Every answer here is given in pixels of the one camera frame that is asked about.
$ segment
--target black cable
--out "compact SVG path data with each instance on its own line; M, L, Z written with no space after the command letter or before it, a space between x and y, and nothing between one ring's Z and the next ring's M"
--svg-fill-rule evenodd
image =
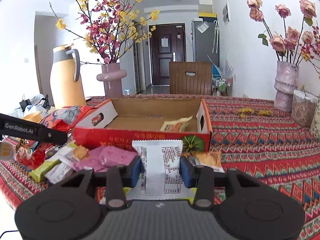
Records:
M2 237L5 233L9 233L9 232L19 232L19 230L5 231L5 232L3 232L2 235L0 236L0 239L1 239L1 237Z

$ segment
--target green snack packet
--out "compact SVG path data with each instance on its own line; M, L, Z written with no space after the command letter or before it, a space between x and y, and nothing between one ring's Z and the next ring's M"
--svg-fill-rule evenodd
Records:
M51 162L49 160L44 161L38 168L33 171L30 171L30 176L35 180L35 182L39 183L45 179L45 174L51 170L55 165L60 164L61 161L59 159Z

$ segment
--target chair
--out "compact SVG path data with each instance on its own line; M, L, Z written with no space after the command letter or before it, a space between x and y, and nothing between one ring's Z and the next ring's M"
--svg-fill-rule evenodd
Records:
M170 94L211 95L212 64L209 62L170 62Z

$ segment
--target thermos handle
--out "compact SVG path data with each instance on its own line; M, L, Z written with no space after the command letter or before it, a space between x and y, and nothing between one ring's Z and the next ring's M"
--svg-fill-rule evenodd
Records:
M66 54L70 55L74 53L76 56L76 72L75 72L75 82L79 80L80 77L80 57L79 57L79 52L77 49L70 49L66 51Z

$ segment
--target table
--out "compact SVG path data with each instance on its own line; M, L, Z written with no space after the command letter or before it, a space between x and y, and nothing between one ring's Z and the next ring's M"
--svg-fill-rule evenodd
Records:
M131 98L186 98L189 95L132 95ZM299 240L320 240L320 142L307 128L295 123L289 113L273 108L273 101L250 98L202 96L212 124L212 150L222 151L224 169L236 167L294 198L306 211L306 223ZM105 97L93 97L96 106ZM271 117L246 115L238 109L250 107L255 112L272 110ZM46 182L35 183L26 167L16 161L0 163L0 192L9 205L17 206L46 189ZM226 198L223 190L215 192L215 203Z

